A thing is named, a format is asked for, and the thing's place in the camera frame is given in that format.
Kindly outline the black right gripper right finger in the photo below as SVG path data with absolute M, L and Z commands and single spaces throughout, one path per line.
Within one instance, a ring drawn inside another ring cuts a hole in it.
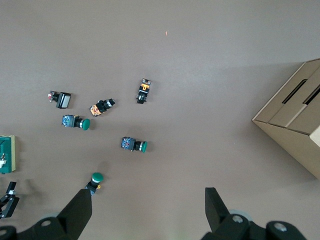
M 292 224 L 270 221 L 263 228 L 243 214 L 230 213 L 214 187 L 205 188 L 205 215 L 211 231 L 203 240 L 305 240 Z

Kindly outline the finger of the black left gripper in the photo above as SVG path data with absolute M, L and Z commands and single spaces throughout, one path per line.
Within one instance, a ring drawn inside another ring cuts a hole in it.
M 16 196 L 16 182 L 11 181 L 8 185 L 8 188 L 6 190 L 6 193 L 3 197 L 0 198 L 0 218 L 10 218 L 20 200 L 19 197 Z

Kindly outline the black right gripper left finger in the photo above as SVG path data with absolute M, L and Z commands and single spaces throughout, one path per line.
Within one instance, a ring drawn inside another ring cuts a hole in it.
M 2 226 L 2 240 L 77 240 L 92 216 L 90 190 L 81 189 L 56 217 L 46 217 L 30 228 L 17 232 L 14 226 Z

